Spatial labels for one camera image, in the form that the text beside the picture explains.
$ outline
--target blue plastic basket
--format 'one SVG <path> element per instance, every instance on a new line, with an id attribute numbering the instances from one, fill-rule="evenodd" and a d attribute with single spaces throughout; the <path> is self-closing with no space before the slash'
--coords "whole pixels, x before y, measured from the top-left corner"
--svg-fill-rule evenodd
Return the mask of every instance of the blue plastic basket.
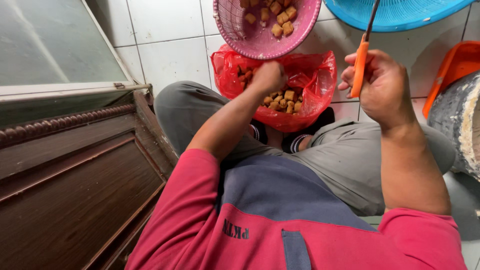
<path id="1" fill-rule="evenodd" d="M 380 0 L 373 32 L 405 31 L 428 25 L 475 0 Z M 324 0 L 328 9 L 352 27 L 365 30 L 374 0 Z"/>

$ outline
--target navy blue panel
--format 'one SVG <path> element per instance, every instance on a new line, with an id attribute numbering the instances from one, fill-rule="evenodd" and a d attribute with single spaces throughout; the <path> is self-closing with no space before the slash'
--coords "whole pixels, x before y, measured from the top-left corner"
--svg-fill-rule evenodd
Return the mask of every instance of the navy blue panel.
<path id="1" fill-rule="evenodd" d="M 282 240 L 287 270 L 312 270 L 307 246 L 301 233 L 282 230 Z"/>
<path id="2" fill-rule="evenodd" d="M 254 156 L 226 171 L 224 203 L 275 221 L 299 219 L 376 231 L 312 170 L 283 157 Z"/>

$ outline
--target scissors blade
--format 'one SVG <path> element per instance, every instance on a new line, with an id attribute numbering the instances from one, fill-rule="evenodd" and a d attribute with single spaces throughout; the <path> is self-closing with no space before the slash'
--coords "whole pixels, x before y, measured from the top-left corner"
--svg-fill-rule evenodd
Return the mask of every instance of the scissors blade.
<path id="1" fill-rule="evenodd" d="M 375 14 L 377 13 L 378 4 L 380 0 L 375 0 L 373 4 L 372 14 L 370 15 L 370 21 L 368 22 L 367 31 L 365 31 L 365 41 L 370 39 L 370 32 L 372 31 L 373 20 L 375 19 Z"/>

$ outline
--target person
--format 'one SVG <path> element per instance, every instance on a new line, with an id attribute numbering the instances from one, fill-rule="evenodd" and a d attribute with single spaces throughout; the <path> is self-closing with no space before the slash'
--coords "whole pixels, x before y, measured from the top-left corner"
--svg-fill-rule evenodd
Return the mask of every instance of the person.
<path id="1" fill-rule="evenodd" d="M 405 67 L 370 50 L 360 105 L 377 123 L 323 126 L 294 154 L 248 132 L 284 83 L 271 61 L 231 101 L 192 82 L 160 92 L 180 158 L 126 269 L 466 269 L 442 178 L 454 150 L 418 123 Z M 378 230 L 355 213 L 383 214 Z"/>

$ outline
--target knee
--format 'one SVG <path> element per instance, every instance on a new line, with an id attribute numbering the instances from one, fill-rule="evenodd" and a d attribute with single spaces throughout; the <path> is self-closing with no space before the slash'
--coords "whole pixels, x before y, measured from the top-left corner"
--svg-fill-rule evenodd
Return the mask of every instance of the knee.
<path id="1" fill-rule="evenodd" d="M 422 128 L 427 137 L 433 158 L 437 162 L 442 174 L 445 174 L 452 168 L 455 162 L 455 147 L 450 139 L 440 131 L 429 126 L 423 126 Z"/>
<path id="2" fill-rule="evenodd" d="M 193 83 L 194 82 L 190 81 L 180 81 L 163 88 L 154 100 L 155 113 L 161 113 L 165 110 L 166 106 L 174 107 L 175 104 L 183 103 Z"/>

